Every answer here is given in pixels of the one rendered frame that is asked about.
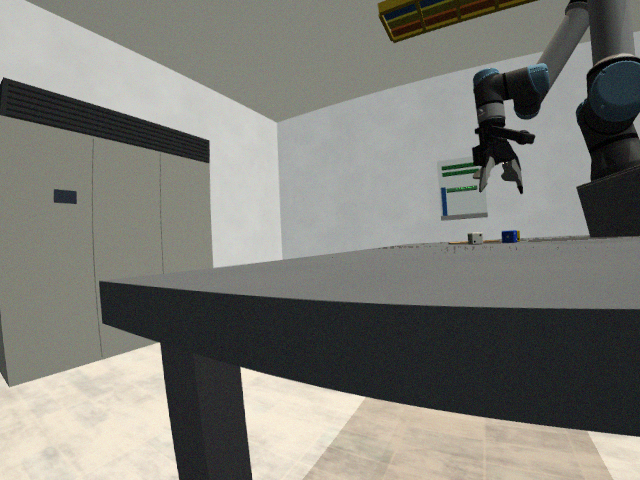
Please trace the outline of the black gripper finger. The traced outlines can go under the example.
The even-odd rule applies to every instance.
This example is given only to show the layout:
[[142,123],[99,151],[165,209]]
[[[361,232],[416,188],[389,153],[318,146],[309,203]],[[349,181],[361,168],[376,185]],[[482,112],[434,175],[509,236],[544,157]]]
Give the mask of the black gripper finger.
[[520,167],[519,159],[514,151],[511,159],[509,159],[508,162],[503,163],[502,167],[504,169],[504,173],[501,175],[502,179],[504,181],[516,182],[519,192],[523,194],[521,167]]
[[494,161],[494,153],[493,153],[493,145],[489,145],[488,149],[483,153],[483,165],[481,169],[473,174],[473,179],[480,179],[479,181],[479,192],[482,192],[483,189],[488,184],[488,178],[490,177],[490,171],[495,166]]

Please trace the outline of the white die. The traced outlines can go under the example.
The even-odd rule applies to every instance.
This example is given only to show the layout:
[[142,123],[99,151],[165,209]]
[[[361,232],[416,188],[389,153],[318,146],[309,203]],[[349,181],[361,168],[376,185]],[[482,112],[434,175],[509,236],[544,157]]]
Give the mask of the white die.
[[469,245],[483,244],[483,233],[482,232],[468,233],[468,244]]

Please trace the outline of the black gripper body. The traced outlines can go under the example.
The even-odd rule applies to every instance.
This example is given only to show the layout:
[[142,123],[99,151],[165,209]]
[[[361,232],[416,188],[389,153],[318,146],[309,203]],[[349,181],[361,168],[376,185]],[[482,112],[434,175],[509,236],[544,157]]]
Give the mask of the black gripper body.
[[[475,166],[482,166],[483,164],[483,152],[487,150],[489,145],[493,145],[493,153],[495,165],[499,163],[506,163],[513,155],[512,146],[507,139],[495,137],[490,135],[491,126],[504,127],[505,119],[503,118],[491,118],[479,123],[479,127],[475,129],[475,134],[479,133],[480,145],[472,148],[473,164]],[[495,140],[494,140],[495,139]],[[487,141],[487,142],[486,142]],[[490,142],[491,141],[491,142]],[[499,162],[498,162],[499,161]]]

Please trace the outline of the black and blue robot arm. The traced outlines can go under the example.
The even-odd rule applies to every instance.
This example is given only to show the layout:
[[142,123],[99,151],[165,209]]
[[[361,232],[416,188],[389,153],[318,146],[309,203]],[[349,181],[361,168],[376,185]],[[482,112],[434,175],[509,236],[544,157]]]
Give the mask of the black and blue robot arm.
[[503,74],[482,69],[473,77],[473,92],[478,124],[505,119],[503,101],[511,99],[519,118],[534,118],[589,26],[593,67],[576,117],[591,156],[593,181],[640,165],[640,139],[633,124],[640,112],[640,57],[635,56],[629,0],[570,0],[536,65]]

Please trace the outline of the blue die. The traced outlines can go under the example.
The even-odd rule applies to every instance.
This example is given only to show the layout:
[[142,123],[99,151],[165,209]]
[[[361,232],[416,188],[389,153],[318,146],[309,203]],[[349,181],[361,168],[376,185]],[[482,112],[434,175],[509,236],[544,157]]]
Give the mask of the blue die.
[[502,243],[515,243],[517,242],[517,231],[502,231]]

